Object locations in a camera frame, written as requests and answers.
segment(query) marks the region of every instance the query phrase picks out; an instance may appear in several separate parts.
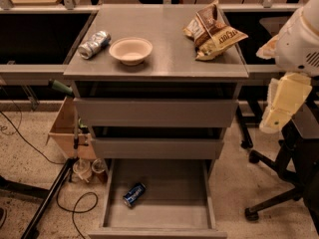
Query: snack bag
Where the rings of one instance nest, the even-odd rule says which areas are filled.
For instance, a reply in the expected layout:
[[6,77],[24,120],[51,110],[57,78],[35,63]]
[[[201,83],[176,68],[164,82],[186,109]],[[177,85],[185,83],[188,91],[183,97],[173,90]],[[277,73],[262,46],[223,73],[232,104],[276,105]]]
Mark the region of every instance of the snack bag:
[[231,46],[248,36],[222,22],[217,21],[217,4],[215,0],[196,13],[183,32],[193,39],[197,50],[197,60],[214,59]]

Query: speckled floor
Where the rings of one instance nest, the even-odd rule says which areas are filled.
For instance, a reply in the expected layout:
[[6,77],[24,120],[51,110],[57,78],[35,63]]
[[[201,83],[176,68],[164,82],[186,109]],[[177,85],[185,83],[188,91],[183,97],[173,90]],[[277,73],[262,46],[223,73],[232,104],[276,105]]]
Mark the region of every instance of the speckled floor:
[[[48,132],[59,105],[42,104],[35,112],[30,112],[26,104],[20,114],[12,111],[12,106],[2,104],[0,111],[12,120],[15,126],[18,126],[21,120],[21,134],[49,159],[63,162],[64,156],[56,143],[51,139],[47,142]],[[15,130],[2,115],[0,126],[7,126],[7,129],[0,133],[0,174],[9,180],[49,189],[62,165],[48,162],[18,133],[6,135]],[[271,158],[276,156],[280,135],[264,134],[255,128],[250,129],[250,133],[257,150]],[[261,211],[258,222],[246,221],[243,213],[245,207],[291,186],[278,179],[265,165],[249,163],[247,150],[241,148],[240,143],[241,135],[235,120],[226,132],[225,146],[209,181],[217,229],[226,231],[230,239],[318,238],[302,201],[288,201]],[[88,238],[88,231],[99,227],[101,223],[105,186],[106,184],[102,184],[97,177],[90,183],[85,183],[74,176],[73,182],[66,182],[61,189],[59,202],[68,209],[73,209],[78,199],[87,192],[95,192],[98,196],[98,204],[92,211],[74,216],[75,223],[85,238]],[[88,209],[94,203],[95,197],[89,195],[80,201],[77,210]],[[38,204],[38,199],[0,191],[0,206],[8,212],[7,220],[0,229],[0,238],[21,238]],[[56,196],[37,228],[40,239],[81,238],[73,224],[72,214],[57,205]]]

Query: can in drawer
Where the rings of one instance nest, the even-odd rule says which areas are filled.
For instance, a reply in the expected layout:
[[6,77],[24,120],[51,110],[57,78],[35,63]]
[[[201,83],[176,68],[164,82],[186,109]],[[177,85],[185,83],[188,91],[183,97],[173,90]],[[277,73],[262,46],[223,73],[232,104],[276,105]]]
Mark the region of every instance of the can in drawer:
[[132,207],[135,201],[138,200],[138,198],[143,195],[145,191],[146,187],[138,182],[126,195],[123,196],[125,204],[129,207]]

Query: ceramic bowl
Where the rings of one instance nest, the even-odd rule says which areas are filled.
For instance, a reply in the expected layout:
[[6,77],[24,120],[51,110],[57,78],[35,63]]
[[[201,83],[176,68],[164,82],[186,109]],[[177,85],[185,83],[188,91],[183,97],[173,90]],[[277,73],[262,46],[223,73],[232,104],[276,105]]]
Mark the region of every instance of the ceramic bowl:
[[110,47],[112,57],[120,60],[127,66],[135,66],[145,60],[153,49],[152,43],[138,37],[129,37],[117,40]]

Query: white robot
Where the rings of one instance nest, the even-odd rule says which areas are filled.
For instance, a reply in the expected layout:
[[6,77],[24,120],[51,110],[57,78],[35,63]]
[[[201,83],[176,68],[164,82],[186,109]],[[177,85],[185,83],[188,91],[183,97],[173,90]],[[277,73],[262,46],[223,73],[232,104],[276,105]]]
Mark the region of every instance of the white robot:
[[274,133],[297,113],[312,90],[311,77],[319,76],[319,0],[309,0],[295,11],[257,56],[274,58],[287,72],[280,80],[271,80],[260,123],[262,131]]

